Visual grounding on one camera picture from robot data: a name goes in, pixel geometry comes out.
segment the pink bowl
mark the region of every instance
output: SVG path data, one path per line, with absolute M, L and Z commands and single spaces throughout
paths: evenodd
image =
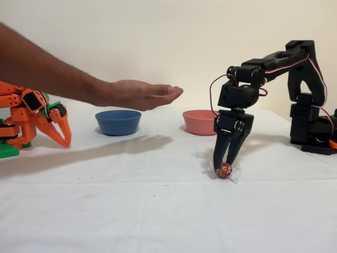
M 211 110 L 193 110 L 183 113 L 187 130 L 197 135 L 215 135 L 214 118 Z

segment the bowl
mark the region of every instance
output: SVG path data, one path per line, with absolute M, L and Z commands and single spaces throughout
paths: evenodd
M 215 135 L 215 115 L 211 110 L 192 110 L 183 113 L 187 130 L 197 135 Z
M 96 114 L 98 126 L 106 135 L 129 135 L 137 131 L 142 114 L 131 110 L 105 111 Z

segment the human hand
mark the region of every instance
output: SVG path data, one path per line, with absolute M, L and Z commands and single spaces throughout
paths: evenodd
M 165 84 L 149 84 L 137 80 L 108 83 L 103 91 L 102 106 L 116 106 L 139 111 L 152 110 L 176 100 L 183 89 Z

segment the robotic arm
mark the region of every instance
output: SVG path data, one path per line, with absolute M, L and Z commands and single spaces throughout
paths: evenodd
M 296 102 L 291 106 L 290 114 L 291 143 L 302 145 L 305 152 L 337 152 L 337 134 L 334 134 L 337 110 L 333 116 L 319 116 L 326 103 L 327 90 L 316 60 L 314 41 L 291 41 L 285 49 L 228 68 L 226 75 L 230 80 L 221 88 L 218 106 L 230 110 L 219 110 L 214 119 L 217 138 L 213 163 L 219 177 L 230 175 L 231 166 L 251 132 L 254 116 L 246 114 L 244 109 L 257 102 L 262 86 L 286 72 L 289 72 L 290 100 Z M 308 85 L 311 94 L 301 92 L 302 81 Z M 227 148 L 227 160 L 223 163 Z
M 30 147 L 36 128 L 60 145 L 70 146 L 67 109 L 60 102 L 49 104 L 47 94 L 0 81 L 0 108 L 11 111 L 8 119 L 0 119 L 0 158 L 19 155 L 20 149 Z

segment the white tablecloth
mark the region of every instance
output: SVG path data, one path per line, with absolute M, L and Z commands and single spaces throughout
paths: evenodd
M 337 155 L 289 144 L 290 123 L 265 110 L 234 164 L 210 164 L 215 136 L 185 132 L 184 109 L 143 113 L 107 137 L 101 108 L 69 108 L 71 149 L 39 134 L 0 160 L 0 252 L 337 252 Z

